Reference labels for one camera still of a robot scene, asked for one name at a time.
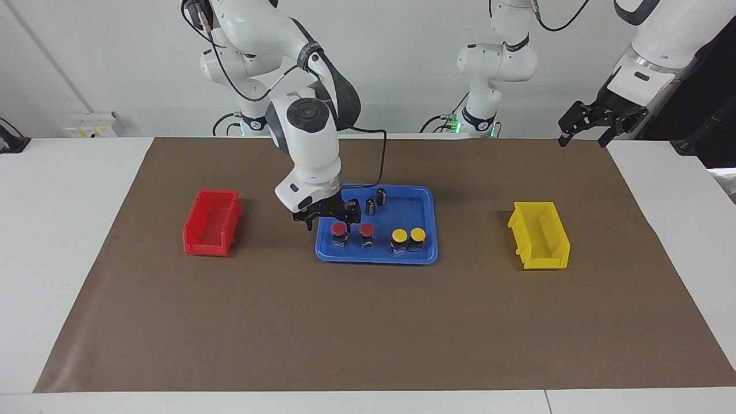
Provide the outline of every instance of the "white table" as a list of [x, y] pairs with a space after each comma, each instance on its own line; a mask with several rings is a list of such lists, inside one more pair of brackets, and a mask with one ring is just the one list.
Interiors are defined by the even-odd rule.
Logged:
[[[36, 139], [0, 156], [0, 413], [736, 413], [736, 388], [32, 395], [151, 141]], [[666, 142], [609, 149], [736, 365], [736, 206]]]

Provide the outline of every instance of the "robotic arm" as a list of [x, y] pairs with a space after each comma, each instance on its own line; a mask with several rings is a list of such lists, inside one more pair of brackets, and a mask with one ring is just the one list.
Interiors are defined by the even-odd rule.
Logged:
[[602, 147], [633, 132], [649, 114], [647, 105], [693, 60], [736, 14], [732, 0], [615, 0], [616, 13], [638, 32], [613, 74], [585, 105], [575, 102], [559, 120], [565, 147], [575, 134], [608, 127]]
[[[294, 220], [305, 222], [311, 230], [317, 217], [335, 217], [350, 228], [361, 221], [361, 211], [357, 200], [342, 199], [337, 131], [355, 124], [361, 102], [319, 43], [299, 21], [278, 11], [277, 4], [278, 0], [185, 0], [211, 43], [217, 37], [218, 45], [224, 46], [213, 45], [214, 52], [202, 56], [202, 70], [216, 82], [230, 85], [225, 83], [222, 62], [228, 75], [238, 75], [230, 79], [240, 82], [236, 87], [241, 93], [261, 97], [269, 90], [250, 77], [277, 69], [282, 57], [295, 59], [296, 67], [315, 79], [270, 103], [265, 96], [252, 99], [241, 94], [238, 103], [244, 116], [268, 124], [276, 146], [294, 161], [294, 169], [275, 190]], [[213, 53], [220, 54], [220, 61], [217, 55], [214, 60], [208, 56]]]
[[537, 53], [529, 44], [531, 0], [492, 0], [489, 11], [492, 29], [503, 44], [470, 44], [458, 56], [458, 69], [470, 84], [458, 132], [471, 137], [488, 136], [495, 124], [501, 92], [492, 82], [524, 82], [537, 70]]

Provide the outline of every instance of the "brown table covering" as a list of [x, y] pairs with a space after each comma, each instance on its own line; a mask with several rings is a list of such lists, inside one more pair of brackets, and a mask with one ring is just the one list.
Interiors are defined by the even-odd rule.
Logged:
[[[346, 180], [380, 153], [343, 141]], [[384, 183], [434, 193], [428, 267], [318, 260], [273, 192], [291, 168], [266, 139], [155, 139], [35, 392], [736, 385], [595, 142], [390, 141]], [[241, 192], [229, 258], [183, 253], [201, 188]], [[556, 203], [568, 269], [522, 270], [519, 200]]]

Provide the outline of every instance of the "cable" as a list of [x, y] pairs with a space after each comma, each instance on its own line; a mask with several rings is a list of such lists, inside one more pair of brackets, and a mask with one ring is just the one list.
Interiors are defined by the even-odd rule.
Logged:
[[363, 128], [353, 127], [348, 124], [345, 124], [343, 121], [340, 121], [339, 119], [335, 118], [335, 123], [340, 124], [342, 127], [358, 131], [360, 133], [382, 133], [383, 134], [383, 149], [381, 150], [381, 168], [378, 170], [378, 179], [375, 181], [374, 184], [367, 184], [367, 185], [354, 185], [354, 186], [344, 186], [343, 189], [349, 190], [349, 189], [371, 189], [373, 187], [378, 186], [378, 184], [381, 183], [381, 180], [383, 180], [383, 167], [386, 165], [386, 143], [389, 141], [389, 132], [386, 130], [365, 130]]
[[[457, 105], [457, 106], [455, 107], [455, 109], [453, 109], [453, 111], [452, 111], [452, 112], [450, 113], [450, 115], [455, 115], [455, 112], [457, 112], [457, 111], [458, 111], [458, 109], [460, 109], [460, 106], [462, 106], [462, 103], [463, 103], [463, 102], [465, 102], [465, 100], [466, 100], [466, 99], [467, 99], [467, 98], [468, 98], [469, 96], [470, 96], [470, 91], [468, 91], [468, 92], [467, 92], [467, 93], [466, 93], [466, 94], [465, 94], [465, 95], [464, 95], [464, 96], [462, 97], [462, 99], [460, 99], [460, 102], [459, 102], [459, 103], [458, 103], [458, 105]], [[445, 120], [445, 124], [444, 124], [444, 125], [442, 125], [442, 127], [443, 127], [443, 128], [447, 128], [447, 123], [448, 123], [449, 121], [450, 121], [449, 119], [446, 119], [446, 120]]]
[[226, 113], [223, 116], [220, 116], [220, 119], [218, 119], [217, 121], [215, 121], [215, 125], [212, 126], [212, 136], [217, 136], [217, 127], [220, 126], [220, 124], [225, 119], [228, 119], [230, 117], [240, 118], [240, 113], [239, 112], [229, 112], [229, 113]]
[[[185, 22], [186, 22], [186, 23], [187, 23], [187, 24], [188, 24], [188, 25], [189, 25], [189, 26], [190, 26], [190, 27], [192, 28], [192, 30], [194, 30], [195, 32], [197, 32], [197, 34], [198, 34], [198, 35], [199, 35], [200, 37], [202, 37], [202, 38], [203, 38], [203, 39], [205, 39], [205, 40], [206, 40], [207, 42], [209, 42], [210, 40], [209, 40], [209, 39], [207, 39], [207, 37], [206, 37], [206, 36], [204, 36], [204, 35], [202, 34], [202, 32], [200, 32], [200, 31], [199, 31], [199, 29], [197, 29], [197, 27], [196, 27], [196, 26], [194, 26], [194, 23], [190, 22], [190, 21], [189, 21], [189, 19], [188, 19], [188, 18], [186, 18], [186, 12], [185, 12], [185, 9], [184, 9], [184, 3], [186, 3], [186, 0], [182, 0], [182, 18], [184, 18], [184, 21], [185, 21]], [[225, 46], [220, 46], [219, 44], [215, 44], [214, 42], [212, 42], [212, 44], [213, 44], [213, 47], [219, 47], [220, 49], [225, 49]]]
[[459, 103], [459, 104], [458, 104], [458, 105], [457, 105], [457, 106], [455, 107], [455, 109], [453, 109], [453, 111], [452, 111], [452, 114], [453, 114], [453, 115], [455, 115], [455, 112], [457, 112], [457, 111], [458, 111], [458, 109], [460, 109], [460, 105], [462, 105], [462, 103], [463, 103], [463, 102], [465, 102], [465, 100], [466, 100], [466, 99], [467, 99], [467, 98], [468, 98], [469, 96], [470, 96], [470, 91], [468, 91], [468, 92], [467, 92], [467, 93], [465, 94], [465, 96], [464, 96], [464, 97], [462, 97], [462, 99], [460, 99], [460, 103]]
[[533, 1], [533, 3], [536, 6], [536, 7], [533, 7], [533, 8], [535, 10], [534, 11], [534, 14], [537, 15], [537, 21], [539, 22], [539, 25], [542, 26], [542, 28], [544, 30], [547, 30], [548, 32], [559, 32], [559, 31], [562, 31], [562, 30], [567, 29], [567, 27], [570, 26], [578, 18], [578, 16], [580, 15], [580, 13], [582, 13], [583, 10], [585, 9], [585, 7], [588, 5], [588, 3], [590, 3], [590, 0], [585, 0], [583, 2], [583, 5], [580, 6], [580, 8], [578, 9], [578, 12], [575, 13], [575, 15], [570, 19], [570, 21], [568, 21], [567, 23], [565, 23], [562, 26], [557, 27], [555, 29], [552, 29], [551, 27], [548, 27], [546, 24], [544, 24], [544, 22], [542, 21], [542, 13], [539, 11], [539, 5], [537, 4], [536, 1]]
[[[208, 37], [210, 38], [210, 43], [212, 44], [212, 47], [214, 47], [215, 46], [215, 40], [212, 39], [212, 33], [208, 33]], [[286, 77], [286, 75], [290, 74], [293, 70], [299, 68], [299, 66], [294, 65], [291, 68], [286, 69], [286, 71], [283, 72], [283, 74], [278, 79], [276, 79], [276, 82], [274, 82], [274, 84], [271, 85], [270, 88], [266, 89], [266, 92], [263, 93], [263, 95], [261, 97], [256, 98], [256, 99], [253, 99], [253, 98], [246, 97], [245, 95], [243, 95], [242, 92], [240, 92], [238, 90], [238, 88], [235, 86], [235, 84], [233, 83], [233, 81], [230, 79], [230, 75], [227, 74], [227, 71], [225, 70], [225, 66], [222, 64], [222, 59], [220, 59], [220, 54], [217, 53], [217, 51], [214, 51], [214, 52], [215, 52], [215, 57], [217, 57], [217, 63], [219, 63], [219, 65], [220, 65], [220, 70], [222, 70], [222, 74], [225, 75], [225, 79], [227, 79], [227, 82], [230, 84], [230, 86], [233, 87], [233, 90], [238, 95], [240, 95], [241, 98], [245, 99], [248, 102], [260, 102], [260, 101], [264, 100], [271, 93], [271, 91], [274, 90], [274, 88], [276, 87], [276, 85], [278, 85], [283, 80], [283, 78]]]
[[18, 136], [19, 136], [19, 137], [22, 137], [22, 136], [24, 136], [24, 135], [23, 135], [23, 134], [21, 133], [21, 131], [19, 131], [19, 130], [18, 130], [18, 128], [16, 128], [16, 127], [15, 127], [15, 125], [11, 124], [11, 123], [10, 123], [10, 121], [8, 121], [7, 119], [5, 119], [5, 118], [3, 118], [2, 116], [0, 116], [0, 121], [3, 121], [3, 122], [5, 122], [5, 123], [7, 124], [7, 126], [9, 126], [9, 127], [11, 127], [12, 129], [14, 129], [14, 131], [15, 131], [15, 132], [16, 132], [16, 133], [18, 134]]
[[225, 133], [228, 136], [230, 136], [230, 128], [232, 128], [232, 127], [239, 127], [239, 126], [240, 126], [240, 124], [234, 124], [234, 123], [233, 124], [230, 124], [230, 125], [227, 126], [227, 132], [225, 132]]
[[437, 119], [442, 119], [442, 116], [441, 116], [441, 115], [438, 115], [438, 116], [433, 116], [433, 117], [432, 117], [432, 118], [431, 118], [431, 119], [430, 119], [429, 121], [425, 122], [425, 124], [424, 124], [424, 126], [422, 127], [422, 129], [421, 129], [421, 130], [419, 130], [419, 133], [423, 133], [423, 132], [424, 132], [424, 130], [426, 130], [426, 129], [427, 129], [427, 127], [429, 126], [429, 124], [431, 124], [432, 122], [435, 122], [435, 121], [436, 121]]

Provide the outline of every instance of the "yellow cap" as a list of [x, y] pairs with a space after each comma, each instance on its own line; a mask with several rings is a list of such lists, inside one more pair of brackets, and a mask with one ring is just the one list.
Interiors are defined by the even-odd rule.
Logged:
[[427, 239], [427, 234], [421, 228], [415, 228], [411, 231], [411, 239], [415, 242], [424, 242]]
[[402, 229], [402, 228], [397, 228], [397, 229], [396, 229], [396, 230], [394, 230], [394, 232], [393, 232], [393, 233], [391, 234], [391, 238], [392, 238], [392, 239], [393, 239], [393, 240], [394, 240], [394, 241], [395, 241], [396, 243], [404, 243], [404, 242], [406, 241], [407, 237], [408, 237], [408, 236], [407, 236], [407, 234], [406, 234], [406, 230], [404, 230], [404, 229]]

